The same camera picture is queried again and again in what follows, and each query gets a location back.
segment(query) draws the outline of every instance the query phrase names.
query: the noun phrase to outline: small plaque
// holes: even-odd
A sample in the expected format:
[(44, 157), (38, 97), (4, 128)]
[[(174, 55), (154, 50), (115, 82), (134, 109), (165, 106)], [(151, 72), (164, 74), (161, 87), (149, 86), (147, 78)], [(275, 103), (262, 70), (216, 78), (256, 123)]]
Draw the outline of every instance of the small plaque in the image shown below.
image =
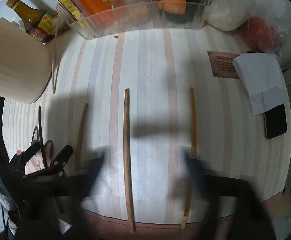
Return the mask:
[(239, 76), (232, 65), (233, 59), (239, 55), (218, 51), (208, 51), (208, 54), (213, 76), (239, 79)]

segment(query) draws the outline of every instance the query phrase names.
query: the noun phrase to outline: clear plastic container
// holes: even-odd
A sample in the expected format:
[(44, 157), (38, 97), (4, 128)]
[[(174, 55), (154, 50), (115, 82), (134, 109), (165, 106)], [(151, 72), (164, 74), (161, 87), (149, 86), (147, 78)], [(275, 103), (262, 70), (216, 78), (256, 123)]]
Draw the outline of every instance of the clear plastic container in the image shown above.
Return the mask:
[[(167, 14), (163, 9), (169, 1), (156, 1), (126, 5), (112, 8), (84, 19), (75, 21), (71, 14), (57, 6), (58, 13), (67, 24), (83, 38), (94, 38), (133, 30), (146, 30), (154, 28), (183, 28), (200, 29), (204, 24), (203, 9), (206, 5), (199, 3), (186, 3), (186, 13), (177, 17)], [(100, 17), (112, 13), (115, 22), (109, 26), (98, 24)]]

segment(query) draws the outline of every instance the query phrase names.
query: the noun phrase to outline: chopstick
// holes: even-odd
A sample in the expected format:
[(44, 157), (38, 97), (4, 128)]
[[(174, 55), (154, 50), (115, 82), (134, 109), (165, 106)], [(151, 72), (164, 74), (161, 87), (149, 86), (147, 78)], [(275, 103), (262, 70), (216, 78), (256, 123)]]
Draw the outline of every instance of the chopstick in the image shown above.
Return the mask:
[(44, 167), (47, 167), (47, 159), (45, 158), (45, 153), (44, 153), (44, 144), (43, 144), (43, 135), (42, 135), (42, 121), (41, 121), (41, 106), (39, 106), (39, 114), (38, 114), (38, 119), (39, 119), (39, 140), (41, 144), (41, 154), (42, 154), (42, 162)]
[(51, 64), (51, 74), (52, 74), (52, 94), (55, 94), (55, 54), (56, 54), (56, 42), (58, 39), (58, 27), (60, 23), (60, 16), (58, 16), (58, 23), (56, 24), (55, 27), (55, 35), (54, 35), (54, 50), (53, 50), (53, 55), (52, 55), (52, 64)]
[[(196, 100), (195, 91), (190, 88), (190, 103), (191, 103), (191, 157), (197, 157), (197, 118), (196, 118)], [(186, 194), (186, 203), (183, 217), (181, 220), (181, 229), (185, 229), (189, 217), (190, 204), (192, 197), (192, 188), (189, 186)]]
[(79, 164), (80, 164), (80, 157), (81, 157), (81, 147), (82, 147), (82, 138), (83, 138), (83, 130), (84, 130), (84, 123), (85, 123), (85, 117), (87, 115), (87, 103), (84, 104), (84, 108), (82, 111), (79, 131), (78, 131), (78, 137), (77, 137), (77, 145), (75, 147), (75, 159), (74, 159), (74, 170), (79, 170)]
[(135, 231), (130, 157), (130, 90), (124, 92), (123, 112), (123, 174), (130, 233)]

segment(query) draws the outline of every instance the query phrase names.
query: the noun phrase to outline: plastic bag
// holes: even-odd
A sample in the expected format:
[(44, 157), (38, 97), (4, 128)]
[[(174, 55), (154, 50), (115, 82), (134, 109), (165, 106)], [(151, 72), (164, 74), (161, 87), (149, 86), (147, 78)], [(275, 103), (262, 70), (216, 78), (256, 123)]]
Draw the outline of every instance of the plastic bag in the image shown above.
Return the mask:
[(204, 15), (210, 25), (229, 32), (249, 18), (254, 6), (255, 0), (212, 0), (212, 4), (205, 7)]
[(7, 211), (16, 210), (16, 206), (11, 197), (0, 193), (0, 205)]
[(221, 31), (233, 31), (249, 17), (260, 17), (267, 25), (285, 25), (288, 0), (212, 0), (205, 9), (206, 21)]
[(288, 0), (212, 0), (206, 21), (221, 31), (241, 33), (253, 49), (274, 52), (283, 47), (291, 27)]
[(271, 53), (278, 51), (285, 43), (288, 30), (275, 25), (267, 25), (260, 17), (250, 17), (240, 27), (243, 38), (256, 51)]

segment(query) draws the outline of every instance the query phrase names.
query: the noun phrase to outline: black phone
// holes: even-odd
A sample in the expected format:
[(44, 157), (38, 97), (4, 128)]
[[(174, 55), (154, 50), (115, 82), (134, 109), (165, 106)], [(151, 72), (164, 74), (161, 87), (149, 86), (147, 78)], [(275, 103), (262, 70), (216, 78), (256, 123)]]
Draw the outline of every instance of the black phone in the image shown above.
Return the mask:
[(287, 119), (284, 104), (264, 113), (266, 138), (272, 139), (287, 132)]

